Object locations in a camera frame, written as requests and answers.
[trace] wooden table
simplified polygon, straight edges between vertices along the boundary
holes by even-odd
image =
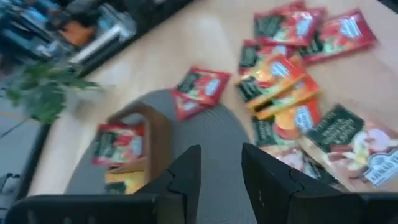
[[[65,112],[52,126],[30,195],[62,194],[74,168],[95,135],[97,124],[136,98],[178,83],[190,65],[223,70],[237,78],[241,42],[252,37],[252,14],[289,0],[198,0],[93,72],[89,79],[110,86],[101,104]],[[323,89],[325,112],[333,102],[357,105],[398,129],[398,16],[376,0],[307,0],[330,14],[360,7],[380,44],[370,52],[309,68]],[[221,102],[250,136],[250,115],[233,82]]]

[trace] orange tea packet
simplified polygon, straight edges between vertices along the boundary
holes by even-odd
[[[350,191],[398,190],[398,133],[367,114],[336,105],[300,143]]]
[[[301,133],[311,130],[321,120],[318,100],[310,99],[298,106],[283,110],[268,119],[252,118],[256,146],[296,145],[295,139]]]
[[[255,113],[258,106],[288,90],[305,75],[303,67],[296,67],[277,54],[258,62],[235,85],[246,106]]]
[[[278,95],[268,103],[256,108],[256,116],[259,119],[267,119],[283,110],[287,110],[297,104],[303,103],[319,93],[319,86],[315,80],[307,75],[302,82],[296,84],[291,90]]]

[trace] open cardboard box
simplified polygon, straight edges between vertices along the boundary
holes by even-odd
[[[144,122],[144,157],[112,169],[109,173],[145,172],[145,184],[158,177],[172,161],[172,123],[155,108],[144,103],[127,106],[111,116],[108,123],[133,125]]]

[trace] green plant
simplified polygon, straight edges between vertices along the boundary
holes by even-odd
[[[98,88],[95,82],[77,78],[79,69],[42,63],[29,66],[10,82],[6,97],[14,106],[23,106],[28,115],[44,124],[58,119],[65,108],[68,88]]]

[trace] round mat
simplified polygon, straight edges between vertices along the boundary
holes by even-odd
[[[172,153],[199,144],[202,151],[202,177],[197,223],[255,223],[241,170],[242,143],[249,138],[234,114],[222,104],[179,122],[168,90],[144,95],[138,101],[153,106],[173,122]],[[104,168],[91,163],[87,151],[75,169],[66,194],[104,192]]]

